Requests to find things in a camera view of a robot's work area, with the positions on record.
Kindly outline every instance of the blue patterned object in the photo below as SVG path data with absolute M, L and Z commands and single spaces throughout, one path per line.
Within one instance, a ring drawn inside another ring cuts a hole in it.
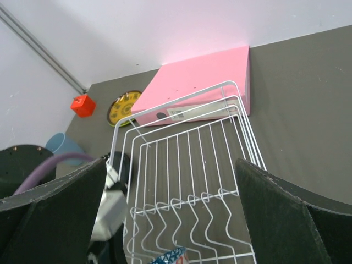
M 164 255 L 156 258 L 149 264 L 174 264 L 182 263 L 188 264 L 185 247 L 178 247 L 177 249 L 166 252 Z

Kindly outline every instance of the white wire dish rack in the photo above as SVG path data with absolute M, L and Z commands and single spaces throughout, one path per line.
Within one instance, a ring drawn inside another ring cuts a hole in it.
M 149 263 L 180 246 L 187 248 L 191 263 L 256 263 L 234 162 L 242 157 L 266 168 L 239 96 L 224 97 L 160 120 L 237 99 L 239 106 L 225 104 L 229 115 L 222 119 L 188 122 L 224 111 L 217 109 L 165 126 L 147 127 L 159 120 L 139 127 L 134 124 L 124 135 L 119 129 L 129 119 L 182 100 L 214 89 L 223 92 L 225 85 L 238 89 L 235 82 L 226 81 L 117 123 L 110 161 L 118 143 L 122 152 L 131 156 L 130 178 L 136 174 L 136 185 L 128 187 L 130 213 L 124 229 L 125 253 L 131 263 Z M 234 108 L 237 114 L 231 114 Z

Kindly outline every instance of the white wall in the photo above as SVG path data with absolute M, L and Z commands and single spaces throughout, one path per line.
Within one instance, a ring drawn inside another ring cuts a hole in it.
M 0 0 L 86 86 L 352 24 L 351 0 Z
M 77 94 L 0 21 L 0 150 L 45 146 L 53 134 L 65 132 Z

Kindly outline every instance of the black hole on pink box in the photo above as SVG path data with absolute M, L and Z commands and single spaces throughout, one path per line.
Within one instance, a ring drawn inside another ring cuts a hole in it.
M 156 117 L 157 117 L 158 119 L 163 119 L 163 118 L 167 117 L 167 115 L 166 115 L 165 113 L 159 112 L 159 113 L 156 114 Z

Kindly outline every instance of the clock face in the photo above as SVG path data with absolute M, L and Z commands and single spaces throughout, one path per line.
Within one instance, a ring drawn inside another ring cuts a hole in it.
M 140 96 L 141 92 L 139 91 L 129 91 L 117 98 L 108 110 L 107 119 L 109 124 L 114 127 L 120 119 L 130 116 L 131 108 Z M 120 127 L 128 125 L 129 123 L 128 120 L 122 123 Z

